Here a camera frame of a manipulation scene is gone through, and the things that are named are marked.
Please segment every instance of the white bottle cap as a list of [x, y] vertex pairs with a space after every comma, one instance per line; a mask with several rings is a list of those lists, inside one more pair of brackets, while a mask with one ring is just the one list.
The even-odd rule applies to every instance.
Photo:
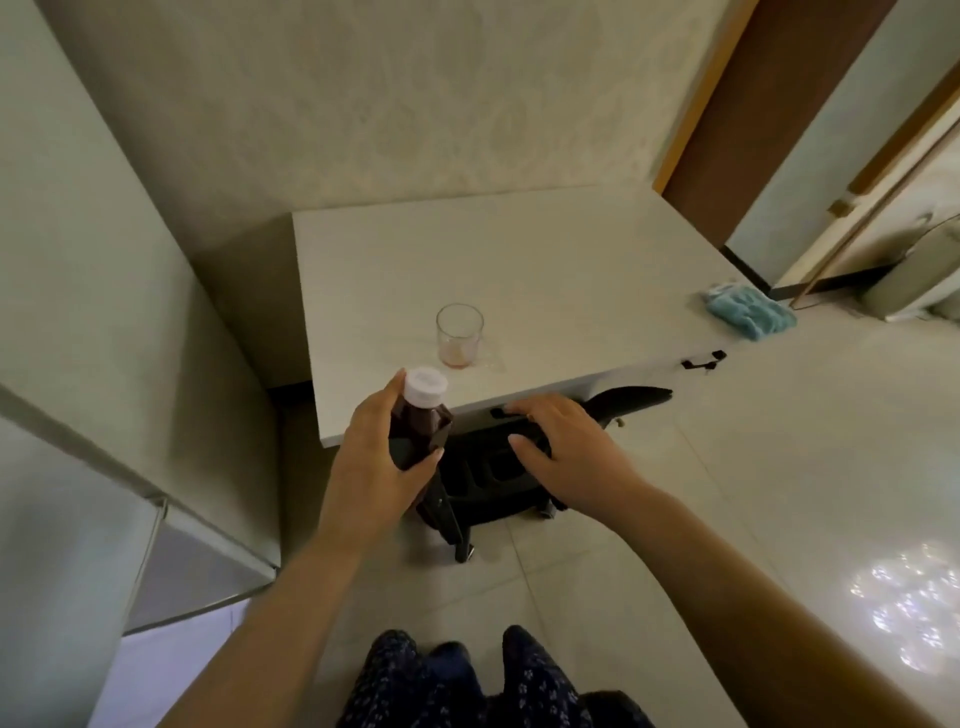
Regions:
[[444, 403], [446, 377], [433, 367], [417, 367], [407, 372], [403, 398], [420, 409], [433, 409]]

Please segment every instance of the left hand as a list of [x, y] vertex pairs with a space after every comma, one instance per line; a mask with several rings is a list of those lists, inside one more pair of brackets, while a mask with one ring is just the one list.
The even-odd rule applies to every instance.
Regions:
[[317, 524], [315, 538], [328, 546], [362, 555], [399, 522], [437, 470], [442, 449], [405, 472], [390, 456], [390, 413], [403, 392], [405, 377], [401, 369], [353, 411], [344, 443], [333, 460]]

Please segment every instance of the hand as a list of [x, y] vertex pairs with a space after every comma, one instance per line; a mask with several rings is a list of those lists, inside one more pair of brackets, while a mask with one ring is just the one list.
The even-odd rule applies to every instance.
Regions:
[[396, 525], [444, 454], [434, 450], [408, 471], [390, 457], [390, 411], [403, 392], [402, 369], [353, 411], [333, 460], [315, 538], [362, 554]]
[[510, 435], [516, 457], [540, 485], [571, 508], [613, 528], [637, 494], [653, 490], [584, 408], [560, 395], [510, 402], [507, 412], [526, 415], [550, 441], [547, 457], [522, 435]]

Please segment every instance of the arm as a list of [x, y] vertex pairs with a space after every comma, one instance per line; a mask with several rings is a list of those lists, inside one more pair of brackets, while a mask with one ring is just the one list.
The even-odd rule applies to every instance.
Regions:
[[437, 450], [401, 473], [387, 450], [398, 372], [368, 397], [337, 453], [317, 531], [206, 666], [160, 728], [280, 728], [296, 716], [364, 553], [436, 470]]
[[615, 531], [654, 574], [751, 726], [935, 726], [678, 500], [646, 483], [580, 405], [556, 395], [508, 407], [536, 421], [548, 458], [511, 436], [524, 467]]

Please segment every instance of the forearm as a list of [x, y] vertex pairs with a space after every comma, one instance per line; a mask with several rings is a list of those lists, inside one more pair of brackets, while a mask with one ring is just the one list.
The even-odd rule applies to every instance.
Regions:
[[280, 728], [295, 717], [359, 566], [317, 537], [250, 609], [161, 728]]
[[644, 484], [612, 521], [750, 725], [935, 725], [679, 501]]

